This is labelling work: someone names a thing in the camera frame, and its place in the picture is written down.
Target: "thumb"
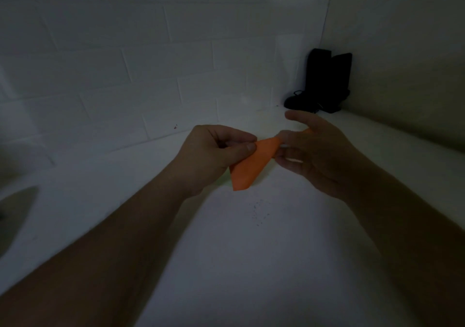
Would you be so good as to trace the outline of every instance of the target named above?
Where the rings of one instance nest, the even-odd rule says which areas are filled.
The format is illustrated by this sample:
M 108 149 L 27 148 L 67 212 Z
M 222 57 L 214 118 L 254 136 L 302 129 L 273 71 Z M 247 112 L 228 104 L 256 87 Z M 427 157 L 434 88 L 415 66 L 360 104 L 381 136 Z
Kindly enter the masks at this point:
M 222 149 L 223 160 L 226 166 L 230 166 L 240 162 L 241 160 L 251 156 L 257 146 L 255 143 L 241 143 L 233 147 Z

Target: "wall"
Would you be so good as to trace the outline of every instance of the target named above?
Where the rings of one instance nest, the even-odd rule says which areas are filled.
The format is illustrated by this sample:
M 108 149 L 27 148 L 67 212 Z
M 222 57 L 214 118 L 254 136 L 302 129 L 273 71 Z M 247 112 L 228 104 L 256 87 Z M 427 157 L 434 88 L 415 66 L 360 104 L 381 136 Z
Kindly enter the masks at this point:
M 330 0 L 322 47 L 354 54 L 350 111 L 465 150 L 465 0 Z
M 1 0 L 0 173 L 279 104 L 328 0 Z

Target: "orange paper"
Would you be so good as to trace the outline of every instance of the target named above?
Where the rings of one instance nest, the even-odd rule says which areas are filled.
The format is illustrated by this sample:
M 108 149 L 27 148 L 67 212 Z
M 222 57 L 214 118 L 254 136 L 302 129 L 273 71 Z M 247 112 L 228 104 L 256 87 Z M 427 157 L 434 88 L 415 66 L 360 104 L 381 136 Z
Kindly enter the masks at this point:
M 306 129 L 303 132 L 311 132 L 311 130 Z M 263 168 L 274 157 L 281 145 L 281 140 L 273 137 L 257 141 L 255 144 L 257 150 L 250 157 L 229 167 L 233 191 L 246 190 L 252 185 Z

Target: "black boot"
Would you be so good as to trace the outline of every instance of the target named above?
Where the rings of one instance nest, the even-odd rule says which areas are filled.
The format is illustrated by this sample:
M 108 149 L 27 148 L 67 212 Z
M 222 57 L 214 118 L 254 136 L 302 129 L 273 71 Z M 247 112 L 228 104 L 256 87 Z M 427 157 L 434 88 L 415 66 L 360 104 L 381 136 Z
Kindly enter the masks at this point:
M 323 49 L 313 49 L 307 58 L 305 73 L 305 90 L 300 94 L 294 92 L 284 102 L 284 107 L 305 112 L 317 112 L 317 94 L 328 84 L 328 66 L 331 61 L 331 52 Z
M 352 54 L 336 55 L 329 63 L 329 76 L 326 88 L 316 91 L 318 107 L 324 112 L 338 112 L 339 104 L 350 94 L 349 77 L 352 66 Z

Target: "skin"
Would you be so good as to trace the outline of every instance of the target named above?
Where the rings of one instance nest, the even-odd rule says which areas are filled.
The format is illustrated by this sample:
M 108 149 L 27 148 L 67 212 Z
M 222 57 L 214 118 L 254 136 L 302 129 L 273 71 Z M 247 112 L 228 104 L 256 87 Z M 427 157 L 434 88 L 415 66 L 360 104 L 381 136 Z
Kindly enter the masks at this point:
M 286 117 L 313 133 L 281 131 L 288 148 L 278 150 L 276 162 L 346 202 L 426 324 L 460 325 L 465 233 L 367 159 L 335 126 L 306 112 Z M 255 140 L 225 126 L 196 126 L 158 176 L 0 297 L 0 326 L 127 325 L 182 202 L 251 155 Z

